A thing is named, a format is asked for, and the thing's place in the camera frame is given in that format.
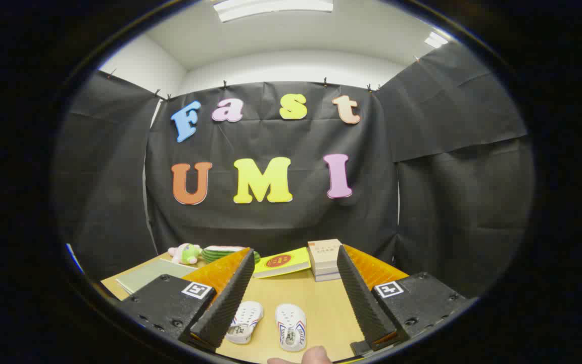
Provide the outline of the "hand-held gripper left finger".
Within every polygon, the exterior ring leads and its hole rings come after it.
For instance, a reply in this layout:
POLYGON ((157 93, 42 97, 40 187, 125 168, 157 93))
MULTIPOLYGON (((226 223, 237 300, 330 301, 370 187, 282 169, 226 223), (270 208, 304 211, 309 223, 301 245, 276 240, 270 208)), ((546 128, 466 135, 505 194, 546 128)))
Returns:
POLYGON ((241 249, 178 278, 161 274, 118 309, 157 336, 215 352, 238 311, 255 268, 241 249))

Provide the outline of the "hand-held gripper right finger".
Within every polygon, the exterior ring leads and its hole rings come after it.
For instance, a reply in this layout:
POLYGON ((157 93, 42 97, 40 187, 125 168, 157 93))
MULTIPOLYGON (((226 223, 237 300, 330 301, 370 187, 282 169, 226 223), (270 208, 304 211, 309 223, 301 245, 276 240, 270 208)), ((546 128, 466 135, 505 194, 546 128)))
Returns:
POLYGON ((468 306, 468 299, 429 272, 408 275, 370 254, 342 245, 337 267, 363 340, 365 356, 430 333, 468 306))

